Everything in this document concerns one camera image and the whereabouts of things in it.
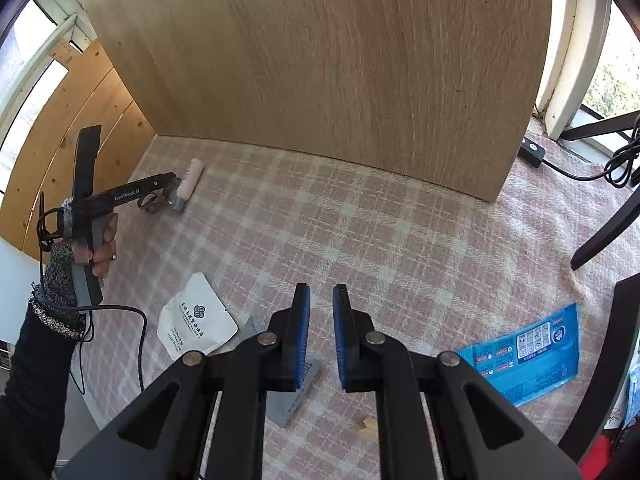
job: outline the silver rivet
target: silver rivet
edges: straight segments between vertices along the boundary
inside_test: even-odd
[[[200,352],[191,351],[182,356],[182,362],[187,366],[199,365],[202,361],[202,354]]]
[[[458,366],[460,364],[460,356],[455,352],[447,350],[440,354],[440,361],[445,366]]]
[[[262,332],[258,336],[258,343],[262,346],[270,346],[276,343],[278,340],[278,336],[276,336],[273,332]]]
[[[372,332],[367,332],[364,339],[366,339],[370,345],[382,345],[382,343],[385,342],[385,335],[382,332],[373,330]]]

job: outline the black sleeve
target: black sleeve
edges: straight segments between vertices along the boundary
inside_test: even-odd
[[[27,309],[0,397],[0,478],[50,478],[60,450],[75,346],[76,341]]]

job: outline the blue plastic bag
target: blue plastic bag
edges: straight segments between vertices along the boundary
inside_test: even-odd
[[[458,354],[515,406],[524,404],[578,373],[576,304]]]

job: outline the plaid tablecloth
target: plaid tablecloth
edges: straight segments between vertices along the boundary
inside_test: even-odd
[[[597,168],[542,139],[569,171]],[[312,289],[308,347],[322,359],[306,401],[281,430],[267,421],[264,477],[378,477],[378,444],[358,425],[375,416],[373,394],[340,390],[332,287],[410,350],[435,355],[516,330],[577,301],[576,379],[521,410],[558,441],[588,386],[615,283],[639,268],[636,222],[577,272],[575,249],[629,196],[516,160],[495,203],[357,164],[216,140],[156,137],[132,178],[175,171],[192,157],[206,169],[182,215],[119,209],[118,260],[105,303],[143,309],[150,326],[146,383],[170,364],[156,336],[159,311],[203,272],[237,325],[290,305],[296,282]],[[107,420],[138,393],[135,314],[100,312],[84,350],[89,391]],[[235,346],[233,338],[224,349]]]

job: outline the wooden plank wall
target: wooden plank wall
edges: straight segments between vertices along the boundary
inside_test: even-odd
[[[34,258],[37,199],[43,191],[51,208],[71,194],[79,131],[102,125],[96,191],[124,184],[154,136],[99,42],[68,69],[27,136],[0,206],[0,237]]]
[[[159,135],[316,153],[493,200],[551,0],[82,0]]]

